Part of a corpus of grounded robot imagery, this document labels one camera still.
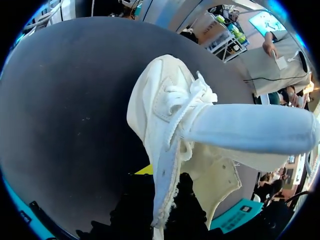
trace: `teal box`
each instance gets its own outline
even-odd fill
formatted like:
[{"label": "teal box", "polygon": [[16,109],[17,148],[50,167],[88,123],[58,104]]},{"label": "teal box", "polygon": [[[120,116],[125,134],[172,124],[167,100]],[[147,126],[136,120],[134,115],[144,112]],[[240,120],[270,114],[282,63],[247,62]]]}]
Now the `teal box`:
[{"label": "teal box", "polygon": [[254,218],[262,209],[263,203],[242,199],[221,216],[212,220],[210,230],[221,228],[224,234],[240,227]]}]

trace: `cardboard box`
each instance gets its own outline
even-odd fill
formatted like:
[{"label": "cardboard box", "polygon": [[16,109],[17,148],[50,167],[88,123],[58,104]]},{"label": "cardboard box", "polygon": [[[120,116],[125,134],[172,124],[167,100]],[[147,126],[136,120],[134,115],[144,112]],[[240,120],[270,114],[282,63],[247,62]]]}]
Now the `cardboard box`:
[{"label": "cardboard box", "polygon": [[198,38],[198,44],[207,47],[217,39],[227,28],[219,23],[212,13],[206,12],[198,18],[192,26],[194,35]]}]

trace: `gray table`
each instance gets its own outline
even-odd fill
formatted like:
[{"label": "gray table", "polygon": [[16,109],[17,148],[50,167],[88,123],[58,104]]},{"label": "gray table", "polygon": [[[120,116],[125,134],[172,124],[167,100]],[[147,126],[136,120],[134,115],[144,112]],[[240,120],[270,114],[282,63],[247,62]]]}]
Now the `gray table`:
[{"label": "gray table", "polygon": [[[109,223],[124,176],[149,162],[126,122],[131,91],[147,64],[164,54],[183,60],[193,74],[199,70],[219,104],[253,103],[222,61],[147,23],[78,18],[17,46],[0,86],[0,155],[4,176],[26,204],[37,201],[72,234],[89,231],[91,220]],[[256,171],[238,171],[243,187],[216,215],[251,197]]]}]

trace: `screen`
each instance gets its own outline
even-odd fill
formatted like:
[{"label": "screen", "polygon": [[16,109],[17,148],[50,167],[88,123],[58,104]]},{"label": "screen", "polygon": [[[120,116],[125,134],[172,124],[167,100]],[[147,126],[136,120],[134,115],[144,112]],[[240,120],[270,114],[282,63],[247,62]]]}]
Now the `screen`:
[{"label": "screen", "polygon": [[262,34],[262,36],[265,36],[267,32],[286,30],[273,15],[265,11],[250,18],[249,22]]}]

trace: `cable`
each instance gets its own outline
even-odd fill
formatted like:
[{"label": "cable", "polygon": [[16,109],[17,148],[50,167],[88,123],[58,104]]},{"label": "cable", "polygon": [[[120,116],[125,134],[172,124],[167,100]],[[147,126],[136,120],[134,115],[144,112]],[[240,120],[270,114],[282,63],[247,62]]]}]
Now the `cable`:
[{"label": "cable", "polygon": [[131,8],[130,8],[130,9],[131,9],[131,11],[130,11],[130,17],[131,17],[133,20],[135,19],[135,16],[132,15],[132,13],[133,13],[134,10],[137,9],[137,7],[135,7],[135,4],[136,4],[136,2],[138,2],[138,3],[137,3],[137,6],[138,6],[139,3],[140,3],[140,1],[141,1],[141,0],[135,0],[134,3],[133,3],[133,5],[132,5]]},{"label": "cable", "polygon": [[285,203],[288,204],[288,203],[290,203],[292,200],[294,200],[294,199],[296,199],[296,198],[298,198],[298,197],[300,197],[300,196],[302,196],[302,195],[309,194],[309,193],[310,193],[310,191],[302,191],[302,192],[299,192],[299,193],[297,193],[296,195],[290,197],[287,201],[285,201]]},{"label": "cable", "polygon": [[50,18],[60,9],[60,6],[62,5],[62,3],[64,2],[64,0],[61,0],[61,2],[59,4],[57,4],[51,11],[52,13],[45,19],[41,20],[41,21],[38,21],[36,23],[33,23],[33,24],[30,24],[30,25],[27,25],[23,28],[23,30],[29,30],[29,29],[33,29],[34,27],[36,26],[39,26],[39,25],[42,25],[44,24],[45,22],[48,22],[50,20]]},{"label": "cable", "polygon": [[94,8],[95,8],[95,0],[92,0],[92,4],[91,4],[91,17],[94,16]]},{"label": "cable", "polygon": [[62,4],[60,5],[60,17],[61,17],[61,22],[63,22],[64,21],[64,17],[62,15]]},{"label": "cable", "polygon": [[243,81],[245,82],[250,82],[250,81],[254,81],[254,80],[258,80],[258,79],[264,79],[264,80],[267,80],[267,81],[279,81],[279,80],[289,80],[289,79],[301,79],[301,78],[304,78],[306,76],[308,76],[310,73],[306,73],[305,75],[303,76],[293,76],[293,77],[287,77],[287,78],[277,78],[277,79],[269,79],[269,78],[265,78],[265,77],[256,77],[256,78],[252,78],[252,79],[245,79]]}]

